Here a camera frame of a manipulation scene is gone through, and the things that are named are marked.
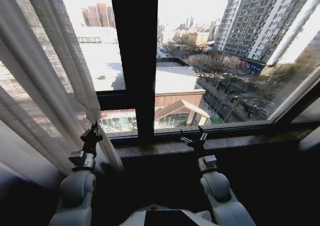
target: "sheer curtain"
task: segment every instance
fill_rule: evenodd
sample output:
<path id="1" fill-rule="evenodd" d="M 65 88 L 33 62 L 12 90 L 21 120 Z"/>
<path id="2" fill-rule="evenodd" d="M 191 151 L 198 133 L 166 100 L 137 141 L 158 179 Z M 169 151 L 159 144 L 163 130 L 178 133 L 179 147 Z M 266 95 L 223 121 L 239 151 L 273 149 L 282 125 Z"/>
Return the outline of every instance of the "sheer curtain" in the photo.
<path id="1" fill-rule="evenodd" d="M 80 135 L 101 116 L 63 1 L 0 0 L 0 60 L 0 126 L 25 144 L 17 143 L 15 151 L 1 146 L 0 162 L 20 177 L 54 187 L 48 180 L 70 172 L 68 154 L 81 149 Z M 120 157 L 101 132 L 97 167 L 107 159 L 121 171 Z M 52 169 L 48 180 L 38 163 Z"/>

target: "window frame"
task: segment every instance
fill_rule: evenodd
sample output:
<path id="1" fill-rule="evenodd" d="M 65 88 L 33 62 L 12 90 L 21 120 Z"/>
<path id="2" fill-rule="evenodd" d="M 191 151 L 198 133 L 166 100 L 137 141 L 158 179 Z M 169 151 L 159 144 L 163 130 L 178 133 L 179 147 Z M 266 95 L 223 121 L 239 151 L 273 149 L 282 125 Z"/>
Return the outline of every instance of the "window frame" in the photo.
<path id="1" fill-rule="evenodd" d="M 140 12 L 132 13 L 128 10 L 128 5 L 135 5 L 134 7 Z M 154 140 L 177 140 L 180 137 L 180 132 L 177 130 L 162 132 L 157 129 L 156 133 L 154 130 L 158 0 L 112 0 L 112 6 L 126 89 L 97 91 L 96 94 L 102 111 L 135 109 L 138 134 L 111 137 L 111 141 L 148 143 Z M 141 41 L 142 34 L 145 36 L 143 41 Z M 143 49 L 143 55 L 137 55 L 136 49 Z M 316 128 L 320 126 L 320 121 L 292 121 L 319 97 L 320 82 L 276 120 L 222 123 L 204 128 L 208 132 L 208 138 L 272 134 L 294 129 Z M 186 135 L 191 136 L 200 134 L 199 129 L 194 127 L 185 127 L 184 131 Z"/>

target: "apartment building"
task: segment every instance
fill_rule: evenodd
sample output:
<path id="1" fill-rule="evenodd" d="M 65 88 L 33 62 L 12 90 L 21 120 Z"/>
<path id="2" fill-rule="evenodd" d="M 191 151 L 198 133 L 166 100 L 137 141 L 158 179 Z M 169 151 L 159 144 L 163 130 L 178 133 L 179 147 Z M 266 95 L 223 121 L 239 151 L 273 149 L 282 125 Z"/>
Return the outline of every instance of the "apartment building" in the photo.
<path id="1" fill-rule="evenodd" d="M 275 64 L 318 4 L 319 0 L 229 0 L 214 49 Z"/>

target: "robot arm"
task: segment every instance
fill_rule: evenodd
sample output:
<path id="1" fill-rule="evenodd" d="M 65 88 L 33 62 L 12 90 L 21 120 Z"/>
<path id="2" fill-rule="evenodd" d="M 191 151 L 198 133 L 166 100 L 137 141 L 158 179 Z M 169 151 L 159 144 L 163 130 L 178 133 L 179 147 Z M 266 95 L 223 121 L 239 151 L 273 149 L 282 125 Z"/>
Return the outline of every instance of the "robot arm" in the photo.
<path id="1" fill-rule="evenodd" d="M 217 172 L 217 159 L 214 155 L 208 155 L 204 148 L 207 133 L 202 132 L 199 140 L 191 140 L 183 137 L 181 141 L 192 147 L 198 156 L 198 165 L 202 173 L 200 183 L 212 206 L 213 214 L 219 226 L 254 226 L 246 208 L 237 200 L 231 190 L 227 177 Z"/>
<path id="2" fill-rule="evenodd" d="M 96 144 L 102 140 L 98 123 L 92 125 L 81 137 L 84 142 L 80 151 L 71 153 L 69 160 L 74 164 L 72 173 L 61 183 L 59 203 L 50 226 L 90 226 L 91 199 L 96 185 L 92 173 L 95 168 Z"/>

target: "high-rise building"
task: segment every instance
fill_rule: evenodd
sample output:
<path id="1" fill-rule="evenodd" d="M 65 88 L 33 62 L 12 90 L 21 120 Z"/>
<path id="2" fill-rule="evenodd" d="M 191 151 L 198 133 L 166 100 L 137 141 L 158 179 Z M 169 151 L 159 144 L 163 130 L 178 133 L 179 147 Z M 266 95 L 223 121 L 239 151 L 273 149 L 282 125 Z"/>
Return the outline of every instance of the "high-rise building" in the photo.
<path id="1" fill-rule="evenodd" d="M 100 21 L 98 16 L 98 8 L 97 6 L 89 6 L 88 13 L 89 23 L 91 27 L 100 27 Z"/>
<path id="2" fill-rule="evenodd" d="M 106 11 L 107 11 L 107 16 L 108 16 L 108 21 L 109 21 L 110 27 L 115 28 L 116 23 L 115 23 L 114 9 L 111 6 L 108 6 L 108 7 L 106 7 Z"/>
<path id="3" fill-rule="evenodd" d="M 102 27 L 109 27 L 109 20 L 108 20 L 108 13 L 107 13 L 107 6 L 105 3 L 97 3 L 96 4 L 98 10 L 99 21 Z"/>
<path id="4" fill-rule="evenodd" d="M 88 27 L 116 27 L 114 10 L 105 3 L 81 9 L 83 23 Z"/>
<path id="5" fill-rule="evenodd" d="M 274 64 L 318 3 L 319 0 L 228 0 L 214 49 L 262 63 L 274 59 Z M 296 27 L 288 40 L 292 25 Z"/>
<path id="6" fill-rule="evenodd" d="M 212 21 L 209 27 L 209 37 L 208 41 L 216 39 L 216 35 L 219 31 L 219 26 L 221 24 L 221 18 L 217 18 L 215 21 Z"/>

